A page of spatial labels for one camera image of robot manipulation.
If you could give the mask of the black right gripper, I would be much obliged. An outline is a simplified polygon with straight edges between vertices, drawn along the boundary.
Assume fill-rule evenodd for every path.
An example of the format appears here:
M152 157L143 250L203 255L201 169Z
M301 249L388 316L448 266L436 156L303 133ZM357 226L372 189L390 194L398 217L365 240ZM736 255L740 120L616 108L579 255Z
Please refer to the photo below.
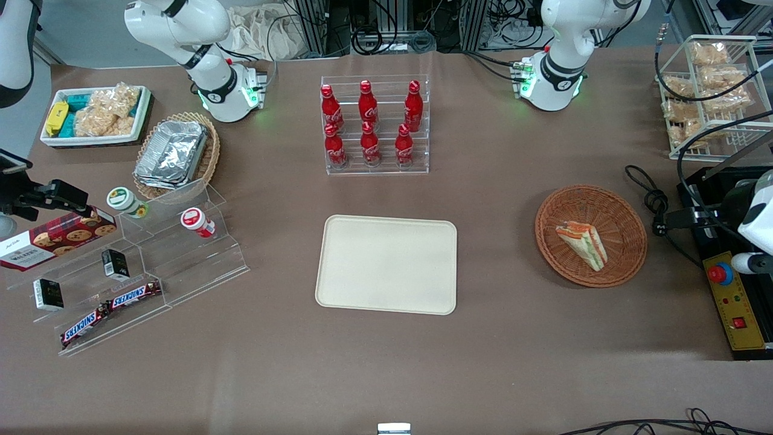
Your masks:
M54 179L47 185L34 181L2 181L1 209L3 214L16 215L28 221L36 221L39 215L33 205L27 205L24 197L32 196L33 204L49 210L68 210L77 214L91 214L88 193L68 182Z

